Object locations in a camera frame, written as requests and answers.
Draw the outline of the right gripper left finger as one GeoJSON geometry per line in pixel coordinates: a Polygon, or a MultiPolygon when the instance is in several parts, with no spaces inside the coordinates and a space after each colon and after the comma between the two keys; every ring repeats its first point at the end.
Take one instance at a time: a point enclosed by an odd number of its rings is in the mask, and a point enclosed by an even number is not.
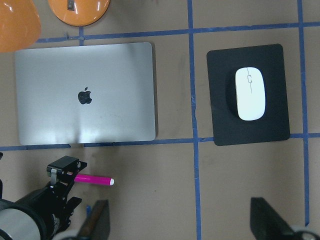
{"type": "Polygon", "coordinates": [[[108,200],[98,200],[91,209],[79,232],[78,240],[107,240],[110,235],[110,210],[108,200]]]}

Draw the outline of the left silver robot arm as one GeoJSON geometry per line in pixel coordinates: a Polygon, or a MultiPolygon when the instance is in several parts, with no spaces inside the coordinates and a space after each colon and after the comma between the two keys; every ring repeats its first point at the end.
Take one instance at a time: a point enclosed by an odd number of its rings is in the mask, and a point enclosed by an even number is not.
{"type": "Polygon", "coordinates": [[[75,181],[61,181],[32,191],[16,202],[0,200],[2,240],[52,240],[70,227],[71,216],[82,202],[68,199],[75,181]]]}

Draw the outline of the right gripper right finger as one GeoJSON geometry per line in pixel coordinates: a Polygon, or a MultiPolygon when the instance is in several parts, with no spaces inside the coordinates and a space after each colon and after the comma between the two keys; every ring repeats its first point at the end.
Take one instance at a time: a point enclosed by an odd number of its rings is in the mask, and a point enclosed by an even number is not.
{"type": "Polygon", "coordinates": [[[293,240],[296,235],[263,197],[251,198],[249,225],[256,240],[293,240]]]}

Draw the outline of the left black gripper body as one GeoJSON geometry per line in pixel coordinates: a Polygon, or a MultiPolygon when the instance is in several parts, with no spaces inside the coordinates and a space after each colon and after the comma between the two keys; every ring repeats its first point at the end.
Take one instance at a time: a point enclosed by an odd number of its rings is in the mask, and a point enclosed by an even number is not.
{"type": "Polygon", "coordinates": [[[60,233],[65,231],[71,224],[71,216],[75,209],[80,205],[82,199],[79,197],[68,198],[68,195],[75,184],[74,176],[63,177],[62,180],[57,176],[50,179],[48,183],[49,192],[49,213],[53,220],[53,232],[60,233]]]}

